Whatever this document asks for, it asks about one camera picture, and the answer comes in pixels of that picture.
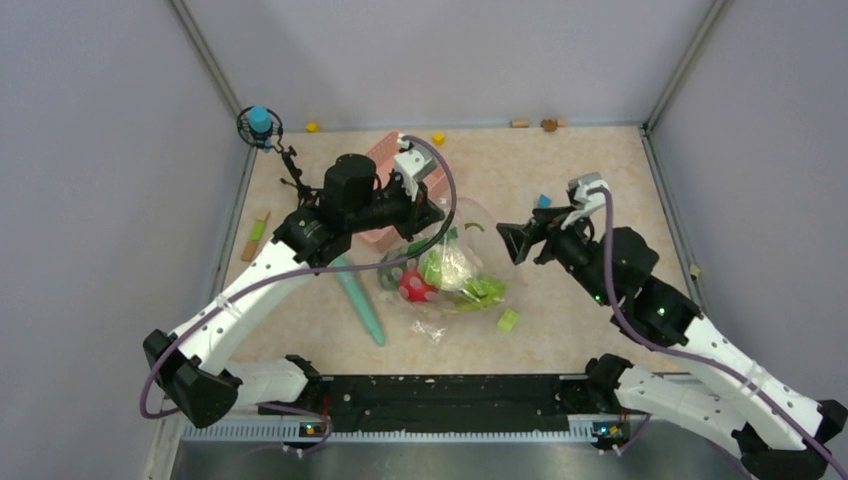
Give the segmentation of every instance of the tan countertop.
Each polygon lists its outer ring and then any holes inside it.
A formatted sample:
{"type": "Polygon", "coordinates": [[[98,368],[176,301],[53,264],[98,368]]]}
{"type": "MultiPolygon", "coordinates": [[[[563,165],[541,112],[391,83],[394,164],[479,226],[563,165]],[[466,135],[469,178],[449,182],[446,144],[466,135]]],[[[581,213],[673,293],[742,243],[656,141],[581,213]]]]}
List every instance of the tan countertop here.
{"type": "MultiPolygon", "coordinates": [[[[304,170],[305,183],[320,186],[324,170],[336,157],[365,153],[386,133],[287,134],[284,144],[298,151],[296,162],[304,170]]],[[[433,132],[408,133],[429,139],[433,132]]],[[[540,193],[554,205],[566,204],[569,179],[600,172],[615,198],[616,225],[631,226],[645,237],[660,254],[654,274],[685,291],[636,127],[569,127],[554,133],[540,128],[465,129],[445,134],[447,141],[439,149],[451,165],[459,196],[473,198],[501,222],[524,223],[540,193]]],[[[294,189],[279,182],[284,172],[274,152],[257,156],[227,284],[248,265],[239,257],[256,213],[263,208],[272,212],[264,242],[295,208],[294,189]]],[[[593,216],[598,237],[603,218],[602,212],[593,216]]],[[[379,260],[356,241],[347,257],[357,264],[379,260]]],[[[598,307],[556,262],[538,266],[528,261],[519,268],[527,286],[521,319],[511,333],[498,330],[496,319],[455,316],[437,320],[446,330],[434,344],[412,331],[413,320],[420,318],[410,312],[412,307],[385,301],[376,275],[365,272],[359,278],[373,294],[386,336],[386,345],[378,347],[334,276],[321,275],[286,298],[241,345],[234,360],[299,354],[323,374],[575,373],[582,372],[591,357],[609,352],[654,371],[679,370],[622,336],[609,322],[611,310],[598,307]]]]}

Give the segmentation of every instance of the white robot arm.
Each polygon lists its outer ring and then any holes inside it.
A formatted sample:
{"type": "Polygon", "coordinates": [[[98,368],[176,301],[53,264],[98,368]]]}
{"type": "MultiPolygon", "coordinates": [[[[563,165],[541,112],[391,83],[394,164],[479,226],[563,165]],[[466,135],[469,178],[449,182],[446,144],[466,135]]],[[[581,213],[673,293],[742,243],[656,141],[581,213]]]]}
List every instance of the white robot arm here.
{"type": "MultiPolygon", "coordinates": [[[[589,221],[592,213],[606,205],[606,195],[601,192],[607,190],[600,175],[589,174],[569,182],[570,206],[535,209],[524,225],[499,224],[513,261],[520,263],[532,245],[544,241],[535,263],[557,260],[598,303],[609,305],[604,240],[594,241],[589,221]]],[[[781,406],[800,430],[820,444],[841,431],[848,416],[845,407],[832,400],[815,401],[775,379],[723,336],[688,298],[650,275],[659,256],[641,236],[626,227],[605,235],[613,232],[612,288],[621,300],[619,309],[627,323],[638,336],[691,372],[706,390],[684,388],[607,354],[587,365],[588,388],[595,404],[602,411],[617,413],[623,407],[675,423],[741,459],[763,480],[821,478],[827,460],[759,394],[781,406]],[[680,358],[680,353],[730,367],[747,380],[740,381],[702,361],[680,358]]],[[[622,333],[639,341],[617,316],[612,321],[622,333]]]]}
{"type": "Polygon", "coordinates": [[[251,364],[233,363],[230,357],[271,310],[312,278],[309,273],[326,270],[350,248],[353,233],[394,226],[411,239],[442,219],[423,184],[437,160],[404,137],[398,137],[400,153],[384,188],[374,190],[371,159],[339,157],[327,170],[316,201],[303,202],[286,217],[242,275],[190,320],[145,339],[151,368],[172,349],[156,382],[195,426],[211,425],[234,406],[293,402],[300,396],[311,368],[299,357],[251,364]]]}

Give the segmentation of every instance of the brown toy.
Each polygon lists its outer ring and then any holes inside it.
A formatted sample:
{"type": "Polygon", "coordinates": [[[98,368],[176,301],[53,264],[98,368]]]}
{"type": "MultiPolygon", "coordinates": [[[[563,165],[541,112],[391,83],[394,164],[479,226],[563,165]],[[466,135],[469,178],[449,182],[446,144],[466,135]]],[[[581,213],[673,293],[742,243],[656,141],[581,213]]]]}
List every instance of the brown toy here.
{"type": "Polygon", "coordinates": [[[555,132],[557,129],[557,121],[553,119],[542,120],[542,130],[546,132],[555,132]]]}

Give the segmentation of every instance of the gray wall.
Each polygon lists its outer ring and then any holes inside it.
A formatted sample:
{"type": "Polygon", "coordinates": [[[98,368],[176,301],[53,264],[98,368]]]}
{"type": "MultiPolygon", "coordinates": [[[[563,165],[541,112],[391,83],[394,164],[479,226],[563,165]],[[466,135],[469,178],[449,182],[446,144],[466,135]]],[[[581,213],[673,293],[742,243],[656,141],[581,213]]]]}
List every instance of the gray wall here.
{"type": "MultiPolygon", "coordinates": [[[[848,3],[735,2],[656,133],[709,312],[848,404],[848,3]]],[[[848,433],[833,444],[848,462],[848,433]]]]}
{"type": "Polygon", "coordinates": [[[3,2],[0,112],[0,477],[138,478],[246,151],[162,0],[3,2]]]}
{"type": "Polygon", "coordinates": [[[243,102],[351,129],[642,121],[711,2],[186,3],[243,102]]]}

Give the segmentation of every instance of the pink plastic crate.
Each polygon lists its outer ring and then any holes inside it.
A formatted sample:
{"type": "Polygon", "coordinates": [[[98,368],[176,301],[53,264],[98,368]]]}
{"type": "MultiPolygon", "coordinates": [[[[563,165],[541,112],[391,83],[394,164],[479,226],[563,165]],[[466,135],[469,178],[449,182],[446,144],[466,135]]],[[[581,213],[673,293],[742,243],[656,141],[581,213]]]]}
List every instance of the pink plastic crate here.
{"type": "MultiPolygon", "coordinates": [[[[389,173],[394,167],[394,156],[398,153],[397,136],[397,131],[390,132],[365,154],[377,164],[377,175],[380,176],[383,185],[388,183],[389,173]]],[[[436,171],[427,175],[424,184],[427,185],[430,200],[435,200],[438,195],[441,195],[447,189],[448,180],[441,165],[436,167],[436,171]]],[[[385,252],[400,239],[394,227],[358,233],[357,236],[379,253],[385,252]]]]}

